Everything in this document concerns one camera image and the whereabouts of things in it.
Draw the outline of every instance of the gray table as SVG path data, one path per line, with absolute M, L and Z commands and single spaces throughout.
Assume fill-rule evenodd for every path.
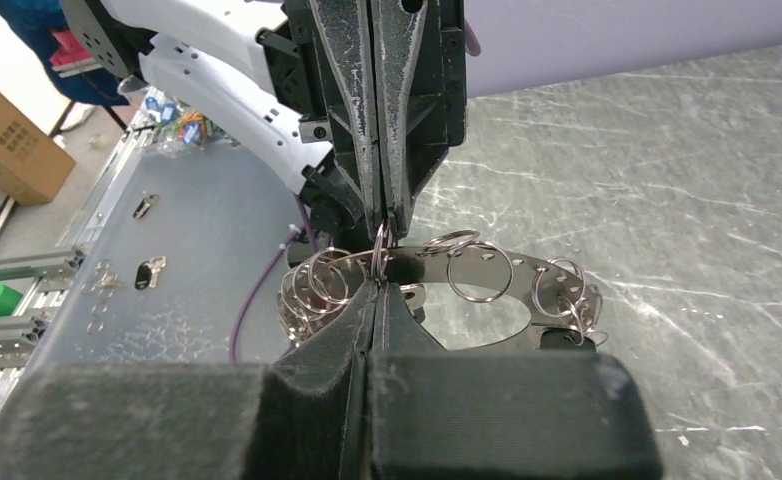
M 606 297 L 601 350 L 639 383 L 667 478 L 782 478 L 782 48 L 477 99 L 469 114 L 408 241 L 474 228 L 574 257 Z M 431 295 L 425 326 L 449 347 L 522 327 L 509 301 Z

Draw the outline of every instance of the floor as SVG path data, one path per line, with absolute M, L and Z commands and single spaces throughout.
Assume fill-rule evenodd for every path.
M 469 115 L 406 243 L 474 228 L 576 259 L 667 478 L 782 479 L 782 47 L 475 99 Z M 110 151 L 93 132 L 119 134 L 98 112 L 68 135 L 74 176 L 17 212 L 0 253 L 62 235 Z M 431 289 L 424 325 L 464 348 L 520 330 L 520 312 Z

